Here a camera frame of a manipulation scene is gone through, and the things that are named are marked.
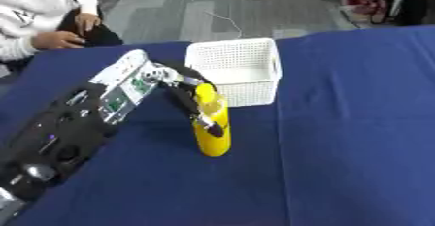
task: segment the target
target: person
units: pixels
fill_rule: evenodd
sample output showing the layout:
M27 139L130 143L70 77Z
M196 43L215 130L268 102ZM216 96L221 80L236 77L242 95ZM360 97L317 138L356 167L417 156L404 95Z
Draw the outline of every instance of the person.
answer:
M122 44L98 0L0 0L0 63L22 71L38 52Z

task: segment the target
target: cable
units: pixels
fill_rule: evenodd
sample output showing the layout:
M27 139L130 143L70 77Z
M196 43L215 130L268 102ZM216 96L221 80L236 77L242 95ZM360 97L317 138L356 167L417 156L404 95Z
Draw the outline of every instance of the cable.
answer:
M243 36L243 31L242 31L242 29L237 25L237 23L236 23L233 19L231 19L231 15L230 15L229 17L225 17L225 16L220 16L220 15L217 15L217 14L214 14L214 13L211 13L211 12L207 12L207 11L204 11L204 13L207 14L207 15L209 15L209 16L214 16L214 17L219 18L219 19L229 20L229 21L231 22L231 24L233 24L234 28L237 29L237 31L239 32L239 35L238 35L235 39L240 39L240 38L242 38L242 36Z

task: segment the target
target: bag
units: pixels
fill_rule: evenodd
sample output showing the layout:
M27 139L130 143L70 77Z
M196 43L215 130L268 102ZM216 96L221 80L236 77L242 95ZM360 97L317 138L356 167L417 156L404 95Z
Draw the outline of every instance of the bag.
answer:
M342 0L341 12L351 22L380 24L389 12L387 0Z

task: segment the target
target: blue tablecloth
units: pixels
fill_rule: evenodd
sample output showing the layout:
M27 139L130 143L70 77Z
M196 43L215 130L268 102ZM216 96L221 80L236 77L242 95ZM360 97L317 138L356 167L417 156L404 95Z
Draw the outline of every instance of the blue tablecloth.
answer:
M12 225L433 225L434 42L432 27L279 40L277 102L232 109L221 158L156 92ZM41 54L0 100L0 139L126 51L182 61L186 46Z

